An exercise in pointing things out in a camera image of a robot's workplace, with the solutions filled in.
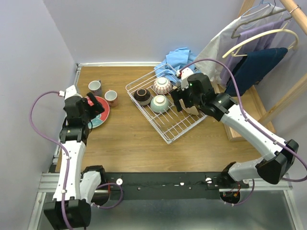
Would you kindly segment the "red teal plate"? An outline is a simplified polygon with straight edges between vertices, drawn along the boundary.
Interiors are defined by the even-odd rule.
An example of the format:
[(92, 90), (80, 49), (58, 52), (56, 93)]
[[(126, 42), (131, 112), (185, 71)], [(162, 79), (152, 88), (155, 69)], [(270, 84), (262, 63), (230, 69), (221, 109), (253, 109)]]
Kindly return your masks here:
[(99, 103), (103, 106), (104, 108), (104, 112), (100, 113), (99, 115), (97, 115), (94, 119), (92, 119), (89, 123), (88, 123), (88, 127), (89, 129), (92, 128), (97, 128), (100, 125), (102, 125), (108, 118), (109, 116), (109, 112), (110, 112), (110, 107), (109, 104), (107, 103), (107, 101), (100, 97), (100, 96), (95, 96), (95, 98), (99, 101)]

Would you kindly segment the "beige plate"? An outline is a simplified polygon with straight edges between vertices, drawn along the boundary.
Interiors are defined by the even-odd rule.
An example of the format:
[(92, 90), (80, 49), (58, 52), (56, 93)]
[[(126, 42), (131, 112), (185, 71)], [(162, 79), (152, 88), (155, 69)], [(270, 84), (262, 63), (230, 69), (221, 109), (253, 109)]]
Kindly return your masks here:
[(188, 108), (188, 107), (185, 106), (185, 104), (184, 104), (182, 99), (180, 99), (179, 102), (180, 102), (180, 105), (183, 108), (183, 110), (185, 110), (188, 114), (199, 115), (199, 111), (198, 111), (198, 109), (195, 106), (192, 106), (192, 107)]

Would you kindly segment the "grey mug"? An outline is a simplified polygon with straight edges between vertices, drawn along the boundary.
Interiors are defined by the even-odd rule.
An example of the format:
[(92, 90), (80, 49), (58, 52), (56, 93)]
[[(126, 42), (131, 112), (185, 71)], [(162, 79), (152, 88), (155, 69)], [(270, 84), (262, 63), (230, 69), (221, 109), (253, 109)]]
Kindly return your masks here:
[(95, 96), (102, 96), (102, 85), (100, 80), (94, 80), (88, 84), (88, 89)]

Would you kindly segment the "pink mug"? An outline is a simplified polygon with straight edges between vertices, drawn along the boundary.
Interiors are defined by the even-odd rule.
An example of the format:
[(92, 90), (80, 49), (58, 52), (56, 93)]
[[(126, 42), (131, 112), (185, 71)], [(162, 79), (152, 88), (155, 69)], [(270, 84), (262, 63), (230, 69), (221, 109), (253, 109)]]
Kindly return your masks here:
[(118, 105), (118, 94), (114, 90), (109, 90), (105, 93), (105, 100), (110, 107), (116, 107)]

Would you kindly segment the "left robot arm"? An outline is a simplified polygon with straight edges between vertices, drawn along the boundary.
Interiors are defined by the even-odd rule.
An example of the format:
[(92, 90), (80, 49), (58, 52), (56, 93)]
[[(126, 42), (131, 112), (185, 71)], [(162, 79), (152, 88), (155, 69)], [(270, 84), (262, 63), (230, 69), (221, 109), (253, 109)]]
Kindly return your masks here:
[(64, 103), (66, 117), (59, 133), (61, 172), (52, 201), (44, 207), (44, 214), (55, 230), (88, 227), (94, 191), (106, 185), (102, 166), (81, 171), (90, 134), (88, 125), (105, 111), (104, 107), (91, 92), (86, 97), (66, 94)]

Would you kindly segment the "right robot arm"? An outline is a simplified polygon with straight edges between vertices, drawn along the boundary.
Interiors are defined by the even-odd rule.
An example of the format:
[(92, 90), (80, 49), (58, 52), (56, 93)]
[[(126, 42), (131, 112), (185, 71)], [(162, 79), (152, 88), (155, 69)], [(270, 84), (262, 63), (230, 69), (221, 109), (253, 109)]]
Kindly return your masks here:
[(215, 93), (208, 76), (196, 73), (185, 80), (186, 88), (174, 87), (170, 92), (178, 111), (182, 111), (180, 100), (188, 108), (199, 108), (234, 129), (261, 154), (256, 160), (230, 163), (221, 173), (222, 185), (230, 188), (239, 181), (256, 178), (278, 184), (294, 163), (291, 151), (297, 152), (298, 143), (293, 139), (285, 141), (267, 130), (242, 112), (238, 102), (227, 93)]

